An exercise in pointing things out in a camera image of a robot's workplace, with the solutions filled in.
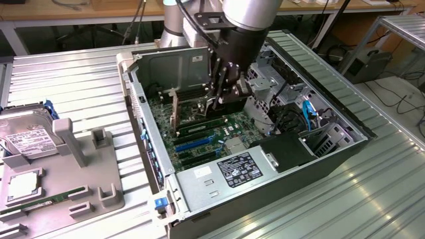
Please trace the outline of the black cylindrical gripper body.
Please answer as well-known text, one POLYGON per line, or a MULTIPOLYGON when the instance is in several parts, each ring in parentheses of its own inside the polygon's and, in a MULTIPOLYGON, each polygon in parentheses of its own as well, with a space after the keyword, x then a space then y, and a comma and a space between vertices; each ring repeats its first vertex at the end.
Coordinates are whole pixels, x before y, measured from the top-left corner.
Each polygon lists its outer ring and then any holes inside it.
POLYGON ((221 29, 214 50, 217 57, 223 62, 237 65, 238 72, 245 72, 259 53, 266 35, 267 28, 259 31, 242 28, 221 29))

